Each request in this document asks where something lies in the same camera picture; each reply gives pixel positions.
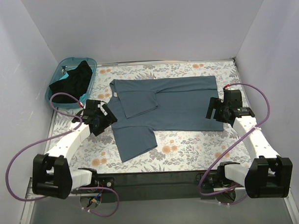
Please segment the blue-grey t shirt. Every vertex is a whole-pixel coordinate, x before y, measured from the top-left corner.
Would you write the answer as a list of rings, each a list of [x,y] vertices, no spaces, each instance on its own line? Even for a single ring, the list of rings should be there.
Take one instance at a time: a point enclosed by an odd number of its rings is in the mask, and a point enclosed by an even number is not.
[[[109,109],[122,162],[157,147],[155,131],[223,131],[207,120],[210,98],[218,97],[215,76],[118,80],[110,84]]]

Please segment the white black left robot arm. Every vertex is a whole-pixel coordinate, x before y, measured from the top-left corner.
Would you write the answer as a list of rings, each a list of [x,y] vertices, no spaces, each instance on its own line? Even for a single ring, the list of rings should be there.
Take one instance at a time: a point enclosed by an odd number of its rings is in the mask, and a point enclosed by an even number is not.
[[[88,99],[84,108],[73,117],[69,133],[63,135],[44,155],[38,154],[33,159],[33,193],[66,199],[80,187],[90,193],[97,191],[100,183],[94,169],[70,171],[69,164],[90,135],[100,135],[116,121],[106,102]]]

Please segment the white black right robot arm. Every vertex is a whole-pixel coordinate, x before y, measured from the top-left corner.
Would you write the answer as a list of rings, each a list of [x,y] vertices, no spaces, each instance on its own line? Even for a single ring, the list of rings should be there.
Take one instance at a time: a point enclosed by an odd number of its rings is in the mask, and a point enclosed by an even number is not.
[[[223,187],[233,182],[244,186],[250,198],[287,197],[293,169],[291,160],[281,157],[269,145],[254,112],[243,106],[241,91],[225,88],[223,96],[223,99],[210,99],[206,118],[230,124],[243,139],[252,163],[248,168],[234,162],[220,163],[217,182]]]

